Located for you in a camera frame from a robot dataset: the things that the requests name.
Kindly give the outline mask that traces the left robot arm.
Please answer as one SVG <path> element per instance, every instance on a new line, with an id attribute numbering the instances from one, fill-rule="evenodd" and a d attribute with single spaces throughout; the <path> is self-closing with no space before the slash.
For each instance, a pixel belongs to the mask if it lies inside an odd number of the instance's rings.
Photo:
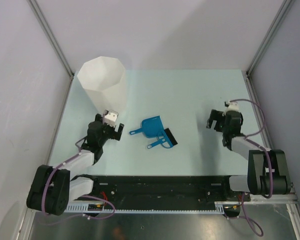
<path id="1" fill-rule="evenodd" d="M 74 156 L 55 166 L 43 164 L 37 168 L 26 199 L 29 209 L 45 216 L 60 216 L 69 202 L 84 195 L 90 200 L 100 196 L 101 188 L 83 171 L 100 160 L 108 140 L 121 139 L 124 125 L 116 125 L 118 116 L 113 110 L 98 113 L 88 124 L 86 136 L 75 143 L 78 152 Z"/>

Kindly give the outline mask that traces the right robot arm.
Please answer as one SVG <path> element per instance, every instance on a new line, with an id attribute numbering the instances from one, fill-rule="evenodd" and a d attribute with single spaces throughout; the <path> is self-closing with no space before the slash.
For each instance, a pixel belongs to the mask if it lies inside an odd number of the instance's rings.
<path id="1" fill-rule="evenodd" d="M 271 198 L 291 192 L 291 180 L 283 150 L 266 148 L 242 132 L 243 115 L 236 110 L 211 110 L 206 127 L 222 133 L 222 145 L 247 160 L 245 175 L 232 175 L 229 183 L 220 188 L 221 196 L 232 201 L 239 192 Z"/>

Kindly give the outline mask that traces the blue hand brush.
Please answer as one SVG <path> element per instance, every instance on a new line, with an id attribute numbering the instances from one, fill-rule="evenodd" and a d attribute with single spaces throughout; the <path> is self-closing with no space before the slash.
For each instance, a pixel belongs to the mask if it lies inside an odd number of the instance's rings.
<path id="1" fill-rule="evenodd" d="M 161 145 L 165 149 L 171 149 L 178 144 L 174 135 L 169 128 L 160 130 L 156 135 L 156 141 L 147 145 L 147 149 L 152 149 L 158 145 Z"/>

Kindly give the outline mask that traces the blue dustpan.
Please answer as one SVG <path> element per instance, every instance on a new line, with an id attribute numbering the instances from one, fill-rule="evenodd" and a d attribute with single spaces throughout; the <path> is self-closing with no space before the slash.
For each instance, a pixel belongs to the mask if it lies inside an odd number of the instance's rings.
<path id="1" fill-rule="evenodd" d="M 164 130 L 161 117 L 153 116 L 141 121 L 140 128 L 129 132 L 130 135 L 143 133 L 146 138 L 156 138 Z"/>

